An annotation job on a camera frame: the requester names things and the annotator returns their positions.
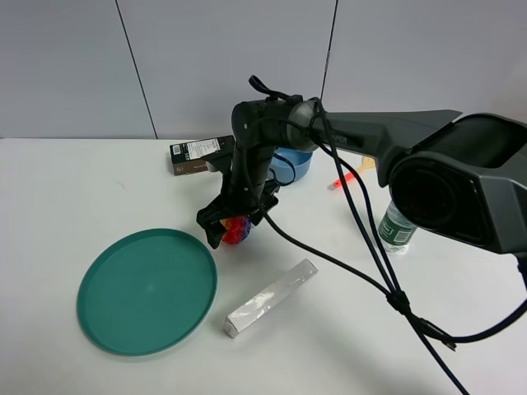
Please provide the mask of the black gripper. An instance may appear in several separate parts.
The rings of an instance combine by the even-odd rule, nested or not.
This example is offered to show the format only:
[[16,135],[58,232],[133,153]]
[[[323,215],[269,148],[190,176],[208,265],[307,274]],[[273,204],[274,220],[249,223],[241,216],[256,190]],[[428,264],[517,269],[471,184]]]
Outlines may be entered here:
[[277,183],[267,179],[271,154],[211,154],[204,156],[209,167],[222,173],[220,194],[198,211],[197,222],[205,230],[211,248],[217,249],[225,234],[222,219],[248,216],[257,226],[267,211],[278,204]]

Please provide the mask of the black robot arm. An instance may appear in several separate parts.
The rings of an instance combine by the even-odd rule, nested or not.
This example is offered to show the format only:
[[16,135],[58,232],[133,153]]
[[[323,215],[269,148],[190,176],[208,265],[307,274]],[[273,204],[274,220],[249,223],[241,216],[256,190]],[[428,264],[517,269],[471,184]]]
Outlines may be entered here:
[[380,186],[413,224],[494,253],[526,250],[526,126],[494,114],[454,110],[320,114],[301,97],[243,101],[231,116],[235,136],[222,189],[197,214],[217,247],[222,220],[262,220],[276,205],[268,167],[279,147],[339,150],[375,161]]

